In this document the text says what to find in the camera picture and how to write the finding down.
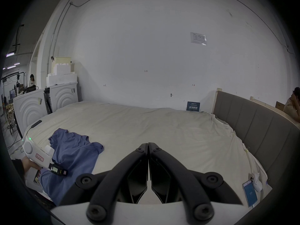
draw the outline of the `person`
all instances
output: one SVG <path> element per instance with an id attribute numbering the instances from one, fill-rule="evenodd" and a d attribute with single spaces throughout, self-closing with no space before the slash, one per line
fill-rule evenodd
<path id="1" fill-rule="evenodd" d="M 28 82 L 28 88 L 26 88 L 24 90 L 24 92 L 32 92 L 35 91 L 36 87 L 35 87 L 35 77 L 33 76 L 33 74 L 30 75 L 30 80 Z"/>
<path id="2" fill-rule="evenodd" d="M 35 85 L 35 77 L 33 76 L 33 74 L 30 75 L 30 80 L 28 82 L 28 88 L 32 87 Z"/>
<path id="3" fill-rule="evenodd" d="M 38 177 L 40 176 L 41 167 L 39 165 L 37 165 L 35 162 L 31 161 L 27 156 L 23 157 L 22 160 L 15 159 L 15 160 L 11 160 L 11 161 L 13 162 L 15 169 L 17 170 L 18 174 L 21 176 L 22 179 L 24 179 L 24 174 L 26 172 L 28 172 L 28 170 L 31 167 L 39 170 L 37 176 Z"/>
<path id="4" fill-rule="evenodd" d="M 283 111 L 290 115 L 296 122 L 300 122 L 300 88 L 296 87 L 291 97 L 284 105 Z"/>

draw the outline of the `human hand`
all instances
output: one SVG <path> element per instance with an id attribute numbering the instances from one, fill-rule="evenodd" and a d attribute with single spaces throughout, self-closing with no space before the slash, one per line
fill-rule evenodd
<path id="1" fill-rule="evenodd" d="M 22 164 L 23 164 L 25 173 L 28 172 L 29 168 L 33 167 L 33 168 L 39 170 L 39 173 L 37 176 L 38 177 L 40 176 L 41 167 L 39 165 L 37 165 L 35 162 L 31 161 L 27 156 L 23 157 Z"/>
<path id="2" fill-rule="evenodd" d="M 298 102 L 294 93 L 291 95 L 291 100 L 295 103 Z"/>

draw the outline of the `phone screen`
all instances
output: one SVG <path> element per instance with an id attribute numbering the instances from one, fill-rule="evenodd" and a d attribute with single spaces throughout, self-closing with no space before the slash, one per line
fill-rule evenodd
<path id="1" fill-rule="evenodd" d="M 251 207 L 253 204 L 257 202 L 257 196 L 253 187 L 252 182 L 249 180 L 248 182 L 245 182 L 243 184 L 245 193 L 246 193 L 246 198 L 248 201 L 248 206 Z"/>

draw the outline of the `black hair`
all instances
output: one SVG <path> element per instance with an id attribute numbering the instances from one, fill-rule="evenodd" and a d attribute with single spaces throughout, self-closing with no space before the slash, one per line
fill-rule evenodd
<path id="1" fill-rule="evenodd" d="M 300 88 L 296 87 L 293 93 L 295 94 L 296 98 L 300 101 Z"/>

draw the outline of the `ceiling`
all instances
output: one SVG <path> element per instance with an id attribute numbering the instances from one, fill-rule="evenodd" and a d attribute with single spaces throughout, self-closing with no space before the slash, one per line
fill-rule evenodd
<path id="1" fill-rule="evenodd" d="M 19 27 L 17 43 L 20 45 L 17 46 L 15 55 L 6 58 L 4 68 L 13 66 L 17 62 L 20 63 L 16 65 L 17 67 L 29 64 L 36 42 L 59 1 L 60 0 L 32 1 L 21 22 L 24 26 Z M 14 51 L 15 47 L 13 45 L 16 43 L 16 35 L 17 31 L 7 53 Z"/>

